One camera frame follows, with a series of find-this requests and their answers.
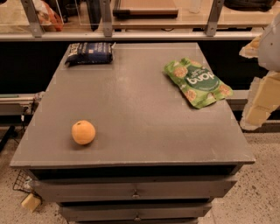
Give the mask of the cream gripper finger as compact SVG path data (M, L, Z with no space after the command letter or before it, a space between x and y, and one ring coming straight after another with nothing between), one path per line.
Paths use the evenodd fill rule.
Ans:
M248 91L248 102L241 115L241 128L260 128L279 107L280 73L269 71L263 78L255 77Z

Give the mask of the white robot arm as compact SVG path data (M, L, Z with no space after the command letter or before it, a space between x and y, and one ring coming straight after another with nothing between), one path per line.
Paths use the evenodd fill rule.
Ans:
M239 54L257 58L258 65L268 70L263 78L255 77L251 82L240 121L244 130L256 130L280 107L280 13Z

